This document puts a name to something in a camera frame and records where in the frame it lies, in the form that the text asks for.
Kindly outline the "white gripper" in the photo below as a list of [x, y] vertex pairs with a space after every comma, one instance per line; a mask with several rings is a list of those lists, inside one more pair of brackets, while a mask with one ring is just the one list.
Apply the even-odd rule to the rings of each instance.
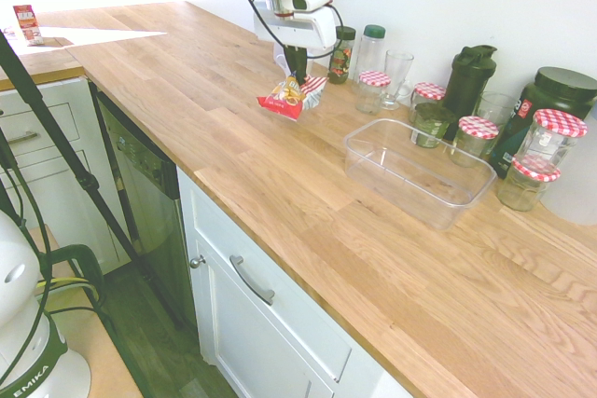
[[327, 49], [336, 42], [334, 13], [330, 9], [295, 13], [292, 17], [274, 16], [272, 31], [283, 45], [285, 73], [305, 81], [307, 49]]

